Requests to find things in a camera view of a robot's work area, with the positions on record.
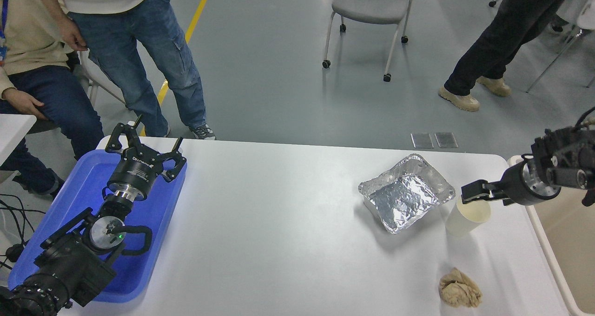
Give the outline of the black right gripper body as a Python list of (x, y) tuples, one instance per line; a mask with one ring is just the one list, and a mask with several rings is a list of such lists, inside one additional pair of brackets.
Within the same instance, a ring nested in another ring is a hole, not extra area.
[(527, 187), (527, 183), (523, 177), (523, 170), (526, 165), (526, 162), (518, 162), (518, 164), (510, 166), (503, 173), (500, 179), (500, 189), (507, 198), (502, 200), (504, 206), (509, 206), (510, 204), (531, 206), (535, 204), (535, 197)]

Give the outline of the person's hand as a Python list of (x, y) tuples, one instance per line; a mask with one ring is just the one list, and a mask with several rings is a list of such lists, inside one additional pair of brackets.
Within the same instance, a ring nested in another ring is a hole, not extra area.
[(58, 18), (57, 25), (61, 33), (62, 40), (73, 49), (73, 51), (87, 51), (87, 43), (83, 39), (76, 23), (66, 14)]
[(39, 109), (45, 104), (24, 91), (10, 87), (2, 92), (1, 98), (20, 113), (33, 115), (37, 119), (48, 120)]

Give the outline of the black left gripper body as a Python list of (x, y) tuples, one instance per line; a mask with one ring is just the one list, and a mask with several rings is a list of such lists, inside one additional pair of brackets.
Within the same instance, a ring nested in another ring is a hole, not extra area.
[(155, 150), (124, 150), (108, 180), (108, 188), (113, 193), (127, 191), (135, 195), (135, 200), (145, 200), (163, 171), (162, 164), (157, 162), (158, 155)]

